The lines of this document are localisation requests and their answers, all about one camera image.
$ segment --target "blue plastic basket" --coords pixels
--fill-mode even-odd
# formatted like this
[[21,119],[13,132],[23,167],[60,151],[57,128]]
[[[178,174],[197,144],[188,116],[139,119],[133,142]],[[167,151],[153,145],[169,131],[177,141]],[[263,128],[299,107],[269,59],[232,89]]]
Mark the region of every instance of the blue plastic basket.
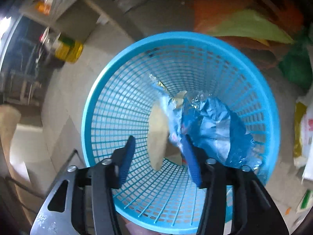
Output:
[[[280,125],[276,103],[253,63],[223,41],[197,33],[172,32],[138,41],[119,53],[94,83],[84,109],[82,146],[93,166],[136,138],[136,152],[126,183],[113,190],[116,210],[130,221],[163,233],[195,233],[205,190],[191,181],[185,167],[164,160],[160,171],[147,153],[148,117],[158,94],[149,74],[175,96],[202,90],[218,97],[245,123],[263,160],[258,176],[269,179],[276,163]],[[226,221],[232,218],[228,192]]]

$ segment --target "bright light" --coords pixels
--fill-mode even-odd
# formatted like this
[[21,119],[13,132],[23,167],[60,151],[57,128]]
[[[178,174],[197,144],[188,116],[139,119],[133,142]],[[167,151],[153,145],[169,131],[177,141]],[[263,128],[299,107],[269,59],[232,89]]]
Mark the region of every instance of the bright light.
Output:
[[7,29],[9,28],[10,22],[11,22],[11,17],[9,18],[5,17],[0,20],[0,39],[2,38],[5,31],[7,31]]

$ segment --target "transparent plastic sheet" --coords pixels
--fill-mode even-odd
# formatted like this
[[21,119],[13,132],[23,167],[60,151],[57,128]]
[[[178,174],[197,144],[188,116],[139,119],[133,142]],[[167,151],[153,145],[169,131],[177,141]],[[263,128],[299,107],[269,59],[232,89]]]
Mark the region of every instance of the transparent plastic sheet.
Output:
[[181,135],[189,134],[196,147],[222,164],[239,168],[248,165],[256,170],[262,161],[253,155],[255,143],[245,125],[218,98],[202,91],[181,91],[170,97],[166,86],[152,74],[152,86],[160,94],[159,102],[168,117],[169,140],[180,148]]

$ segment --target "floor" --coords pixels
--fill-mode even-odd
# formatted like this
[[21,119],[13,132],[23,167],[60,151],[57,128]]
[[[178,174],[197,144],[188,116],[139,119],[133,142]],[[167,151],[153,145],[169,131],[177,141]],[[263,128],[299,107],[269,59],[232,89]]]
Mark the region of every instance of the floor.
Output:
[[[131,11],[129,16],[145,35],[151,35],[169,30],[191,30],[190,13],[183,0],[152,0]],[[73,148],[82,156],[81,118],[90,88],[105,65],[131,43],[110,23],[98,25],[85,43],[79,60],[54,71],[41,115],[48,152],[56,172]],[[295,209],[306,192],[292,160],[294,104],[301,91],[276,69],[263,73],[275,95],[281,119],[280,154],[266,188],[291,228],[298,217]],[[83,166],[78,159],[71,164]]]

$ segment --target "metal screw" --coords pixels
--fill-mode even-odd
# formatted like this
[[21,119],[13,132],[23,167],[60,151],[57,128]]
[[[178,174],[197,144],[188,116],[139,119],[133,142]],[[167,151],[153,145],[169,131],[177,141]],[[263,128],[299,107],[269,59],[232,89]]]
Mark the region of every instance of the metal screw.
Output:
[[102,160],[101,163],[102,163],[103,165],[109,165],[109,164],[112,163],[112,159],[110,159],[110,158],[105,158],[105,159]]
[[251,171],[251,168],[248,165],[243,165],[243,166],[241,166],[241,170],[248,172],[248,171]]
[[206,160],[206,163],[213,165],[213,164],[216,164],[216,160],[215,160],[214,158],[208,158],[208,159]]
[[68,172],[73,172],[73,171],[76,171],[77,170],[77,167],[75,165],[71,165],[67,168],[67,171]]

